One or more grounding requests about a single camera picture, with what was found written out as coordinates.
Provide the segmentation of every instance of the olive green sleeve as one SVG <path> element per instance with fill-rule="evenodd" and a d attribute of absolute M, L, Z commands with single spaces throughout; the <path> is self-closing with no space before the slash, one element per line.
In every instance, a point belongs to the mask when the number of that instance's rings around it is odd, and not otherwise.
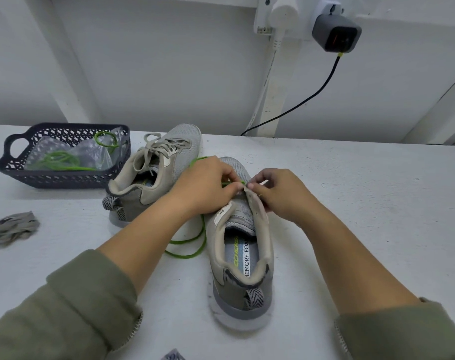
<path fill-rule="evenodd" d="M 354 360 L 455 359 L 455 324 L 444 308 L 421 298 L 415 306 L 341 315 L 335 328 Z"/>
<path fill-rule="evenodd" d="M 87 250 L 0 319 L 2 360 L 97 360 L 124 345 L 142 320 L 130 279 Z"/>

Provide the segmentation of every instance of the plastic wrapper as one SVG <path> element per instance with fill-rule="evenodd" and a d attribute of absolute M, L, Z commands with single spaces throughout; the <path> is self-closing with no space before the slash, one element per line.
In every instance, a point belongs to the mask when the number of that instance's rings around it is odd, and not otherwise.
<path fill-rule="evenodd" d="M 111 130 L 98 136 L 97 141 L 89 138 L 72 147 L 55 138 L 44 136 L 29 153 L 26 170 L 107 170 L 125 153 L 123 128 Z"/>

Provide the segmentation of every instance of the person's left hand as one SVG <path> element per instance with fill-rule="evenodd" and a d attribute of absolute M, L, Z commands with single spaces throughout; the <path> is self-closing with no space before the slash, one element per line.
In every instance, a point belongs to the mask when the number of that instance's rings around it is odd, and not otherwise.
<path fill-rule="evenodd" d="M 231 181 L 224 188 L 222 182 Z M 217 156 L 198 160 L 186 169 L 169 195 L 187 205 L 192 216 L 217 211 L 228 204 L 243 184 L 233 167 L 221 162 Z"/>

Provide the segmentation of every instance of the white table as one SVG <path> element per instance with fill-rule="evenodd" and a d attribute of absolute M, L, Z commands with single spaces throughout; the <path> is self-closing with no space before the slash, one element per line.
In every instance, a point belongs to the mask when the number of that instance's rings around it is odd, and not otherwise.
<path fill-rule="evenodd" d="M 25 130 L 0 126 L 0 157 L 4 139 Z M 142 137 L 132 132 L 133 148 Z M 443 303 L 455 321 L 455 146 L 205 135 L 204 154 L 234 157 L 251 175 L 291 169 L 397 278 Z M 103 197 L 101 189 L 37 190 L 0 173 L 0 218 L 32 210 L 41 222 L 28 240 L 0 249 L 0 317 L 50 272 L 109 239 Z M 337 313 L 313 250 L 295 225 L 270 220 L 275 308 L 267 327 L 233 333 L 214 321 L 206 252 L 190 260 L 164 256 L 139 299 L 140 331 L 110 358 L 157 360 L 172 348 L 187 360 L 339 358 Z M 199 222 L 186 226 L 178 237 L 193 236 Z"/>

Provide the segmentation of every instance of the sneaker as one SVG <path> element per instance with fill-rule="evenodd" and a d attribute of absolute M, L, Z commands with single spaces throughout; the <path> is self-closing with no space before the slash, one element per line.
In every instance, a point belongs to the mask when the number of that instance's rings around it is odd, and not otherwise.
<path fill-rule="evenodd" d="M 236 159 L 223 157 L 245 182 L 249 176 Z M 263 203 L 244 188 L 218 212 L 206 215 L 212 282 L 208 299 L 215 318 L 238 331 L 263 327 L 271 317 L 274 254 Z"/>
<path fill-rule="evenodd" d="M 181 173 L 199 156 L 201 131 L 191 124 L 177 125 L 161 137 L 151 132 L 140 148 L 124 164 L 119 175 L 109 181 L 103 207 L 111 211 L 112 223 L 123 227 L 168 193 Z"/>

